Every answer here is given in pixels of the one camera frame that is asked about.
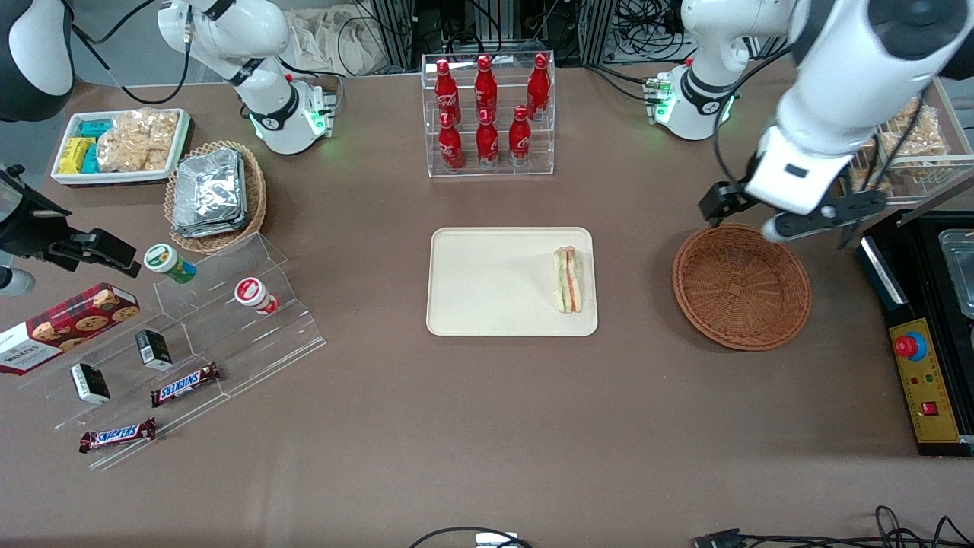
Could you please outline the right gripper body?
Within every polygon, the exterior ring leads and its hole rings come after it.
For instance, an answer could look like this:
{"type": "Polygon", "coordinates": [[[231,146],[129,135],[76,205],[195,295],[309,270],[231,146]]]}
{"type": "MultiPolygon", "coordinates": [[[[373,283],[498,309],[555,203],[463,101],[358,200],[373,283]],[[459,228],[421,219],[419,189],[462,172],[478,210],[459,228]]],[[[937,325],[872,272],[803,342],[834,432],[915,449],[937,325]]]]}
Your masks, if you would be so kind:
{"type": "Polygon", "coordinates": [[[67,209],[22,183],[24,167],[2,166],[1,249],[21,259],[51,260],[51,246],[70,238],[67,209]]]}

